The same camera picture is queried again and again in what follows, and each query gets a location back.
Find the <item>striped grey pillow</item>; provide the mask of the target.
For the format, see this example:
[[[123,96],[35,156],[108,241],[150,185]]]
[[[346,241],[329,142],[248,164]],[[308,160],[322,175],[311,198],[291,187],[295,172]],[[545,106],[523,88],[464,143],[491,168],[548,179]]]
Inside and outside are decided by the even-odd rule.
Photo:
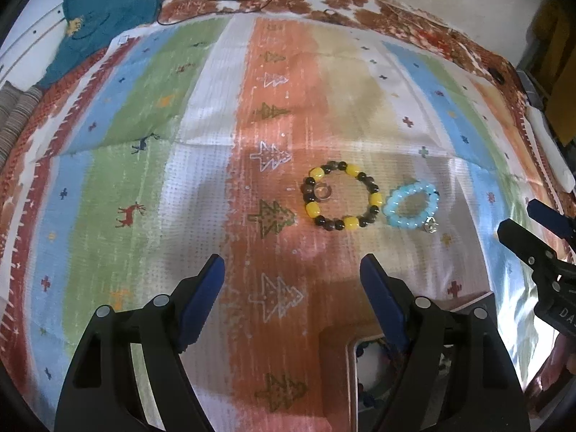
[[[18,141],[33,111],[42,98],[42,90],[36,85],[27,91],[21,91],[6,81],[1,88],[1,131],[0,155],[1,168],[4,168],[8,157]]]

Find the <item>teal blue garment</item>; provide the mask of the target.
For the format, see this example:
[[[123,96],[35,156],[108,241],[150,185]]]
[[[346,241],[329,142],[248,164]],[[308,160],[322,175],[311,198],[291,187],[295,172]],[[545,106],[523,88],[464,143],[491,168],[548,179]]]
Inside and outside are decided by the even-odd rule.
[[[63,0],[66,35],[38,87],[48,89],[122,32],[154,22],[161,0]]]

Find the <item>mustard yellow hanging cloth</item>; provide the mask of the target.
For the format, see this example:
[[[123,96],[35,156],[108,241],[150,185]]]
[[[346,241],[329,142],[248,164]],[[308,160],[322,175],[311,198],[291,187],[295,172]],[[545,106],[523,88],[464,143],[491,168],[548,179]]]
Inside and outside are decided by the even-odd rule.
[[[558,0],[545,0],[531,30],[536,44],[531,73],[544,93],[551,96],[575,48],[575,20]]]

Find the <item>small black object on bed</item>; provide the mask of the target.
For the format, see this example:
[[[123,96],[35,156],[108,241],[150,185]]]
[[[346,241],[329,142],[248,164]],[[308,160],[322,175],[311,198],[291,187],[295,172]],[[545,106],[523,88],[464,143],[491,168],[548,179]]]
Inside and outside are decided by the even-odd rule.
[[[502,73],[499,72],[498,69],[489,66],[488,67],[488,72],[489,74],[492,76],[492,78],[499,84],[499,85],[505,85],[506,84],[506,79],[503,76]]]

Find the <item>silver metal tin box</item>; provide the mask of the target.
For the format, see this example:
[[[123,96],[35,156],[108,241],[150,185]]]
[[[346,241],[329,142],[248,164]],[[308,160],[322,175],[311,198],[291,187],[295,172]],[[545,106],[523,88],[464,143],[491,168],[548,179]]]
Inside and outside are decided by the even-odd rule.
[[[388,400],[393,372],[376,323],[329,327],[319,335],[321,398],[333,431],[370,431]]]

